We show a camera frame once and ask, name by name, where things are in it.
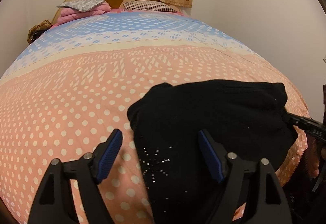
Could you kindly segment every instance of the wall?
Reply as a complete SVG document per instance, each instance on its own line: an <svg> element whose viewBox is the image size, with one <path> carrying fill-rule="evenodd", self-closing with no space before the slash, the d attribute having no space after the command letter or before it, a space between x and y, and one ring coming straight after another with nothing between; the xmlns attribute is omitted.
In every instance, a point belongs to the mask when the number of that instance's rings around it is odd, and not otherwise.
<svg viewBox="0 0 326 224"><path fill-rule="evenodd" d="M322 120L326 15L318 0L194 0L191 14L243 42L300 90Z"/></svg>
<svg viewBox="0 0 326 224"><path fill-rule="evenodd" d="M51 20L62 1L2 0L0 75L27 47L28 30ZM322 119L326 15L317 0L194 0L185 11L263 56L299 88L312 117Z"/></svg>

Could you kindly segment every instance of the folded black clothing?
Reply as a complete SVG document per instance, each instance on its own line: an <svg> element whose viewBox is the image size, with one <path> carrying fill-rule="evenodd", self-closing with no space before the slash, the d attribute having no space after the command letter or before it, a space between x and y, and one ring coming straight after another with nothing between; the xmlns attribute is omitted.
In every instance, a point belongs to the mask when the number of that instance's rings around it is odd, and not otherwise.
<svg viewBox="0 0 326 224"><path fill-rule="evenodd" d="M156 224L205 223L222 185L211 178L198 131L242 159L268 158L277 170L297 138L287 126L282 83L211 80L163 83L128 109Z"/></svg>

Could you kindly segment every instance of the silver screw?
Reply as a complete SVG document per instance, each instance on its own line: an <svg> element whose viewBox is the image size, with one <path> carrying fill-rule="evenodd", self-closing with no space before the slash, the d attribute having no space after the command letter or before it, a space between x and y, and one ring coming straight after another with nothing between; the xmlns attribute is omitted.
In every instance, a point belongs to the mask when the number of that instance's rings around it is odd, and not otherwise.
<svg viewBox="0 0 326 224"><path fill-rule="evenodd" d="M88 153L85 153L83 157L84 157L85 160L89 160L90 158L93 157L93 154L88 152Z"/></svg>
<svg viewBox="0 0 326 224"><path fill-rule="evenodd" d="M228 158L231 160L235 160L237 158L237 154L235 154L234 152L229 152Z"/></svg>
<svg viewBox="0 0 326 224"><path fill-rule="evenodd" d="M51 161L51 164L52 165L57 165L58 163L59 163L59 159L53 159L52 161Z"/></svg>
<svg viewBox="0 0 326 224"><path fill-rule="evenodd" d="M268 164L269 164L269 160L266 159L266 158L263 158L263 159L261 159L261 163L262 163L263 165L268 165Z"/></svg>

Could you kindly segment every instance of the polka dot bedspread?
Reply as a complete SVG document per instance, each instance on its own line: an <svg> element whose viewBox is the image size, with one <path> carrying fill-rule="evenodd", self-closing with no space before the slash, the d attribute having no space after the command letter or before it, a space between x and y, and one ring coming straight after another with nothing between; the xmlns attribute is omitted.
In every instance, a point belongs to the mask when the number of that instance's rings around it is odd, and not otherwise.
<svg viewBox="0 0 326 224"><path fill-rule="evenodd" d="M101 195L115 223L153 224L127 109L156 84L210 79L282 82L287 110L308 116L300 93L283 74L244 44L191 18L106 13L48 30L0 79L2 200L26 224L50 161L78 159L118 128L123 145L99 185ZM277 171L282 185L307 148L306 135L298 134ZM87 223L76 181L72 191L78 219Z"/></svg>

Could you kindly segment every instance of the folded pink blanket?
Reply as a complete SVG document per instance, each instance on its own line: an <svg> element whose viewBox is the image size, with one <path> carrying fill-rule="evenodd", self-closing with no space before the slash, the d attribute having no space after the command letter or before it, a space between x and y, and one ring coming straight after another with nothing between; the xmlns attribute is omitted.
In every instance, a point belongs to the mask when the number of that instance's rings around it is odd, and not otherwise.
<svg viewBox="0 0 326 224"><path fill-rule="evenodd" d="M96 7L92 8L90 12L92 11L105 11L106 13L111 10L110 4L104 2L101 5L97 5ZM68 16L74 13L80 13L80 11L73 10L71 8L63 8L61 9L60 15L63 16Z"/></svg>
<svg viewBox="0 0 326 224"><path fill-rule="evenodd" d="M63 23L71 22L89 16L101 15L103 13L105 13L105 11L90 11L90 12L78 12L67 16L60 16L57 20L57 24L60 25Z"/></svg>

